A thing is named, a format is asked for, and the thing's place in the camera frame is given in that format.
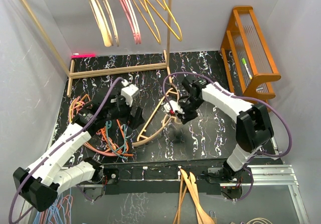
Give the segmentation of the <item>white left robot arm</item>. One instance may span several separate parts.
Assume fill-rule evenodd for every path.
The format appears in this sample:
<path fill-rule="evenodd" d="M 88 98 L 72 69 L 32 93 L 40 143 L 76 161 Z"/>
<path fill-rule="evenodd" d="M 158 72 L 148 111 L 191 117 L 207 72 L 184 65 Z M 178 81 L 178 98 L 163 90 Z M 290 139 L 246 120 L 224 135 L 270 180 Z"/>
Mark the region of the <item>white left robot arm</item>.
<path fill-rule="evenodd" d="M 143 123 L 141 109 L 131 114 L 138 90 L 123 88 L 120 93 L 96 98 L 85 103 L 73 117 L 60 138 L 35 162 L 27 168 L 19 167 L 13 173 L 17 196 L 21 196 L 39 212 L 47 210 L 58 195 L 83 181 L 99 183 L 103 170 L 91 158 L 69 169 L 64 164 L 86 142 L 88 142 L 107 121 L 125 120 L 131 128 Z"/>

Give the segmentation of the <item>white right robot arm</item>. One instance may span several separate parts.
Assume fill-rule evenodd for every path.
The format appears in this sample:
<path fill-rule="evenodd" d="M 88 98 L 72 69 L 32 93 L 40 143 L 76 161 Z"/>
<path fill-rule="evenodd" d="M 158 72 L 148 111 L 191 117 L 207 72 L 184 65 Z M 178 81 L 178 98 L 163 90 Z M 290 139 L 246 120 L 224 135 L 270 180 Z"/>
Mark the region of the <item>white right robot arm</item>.
<path fill-rule="evenodd" d="M 237 181 L 245 165 L 274 136 L 267 107 L 236 98 L 217 82 L 186 76 L 182 85 L 188 95 L 173 106 L 182 124 L 195 119 L 198 116 L 197 109 L 204 102 L 218 107 L 235 122 L 237 144 L 224 162 L 221 176 L 229 182 Z"/>

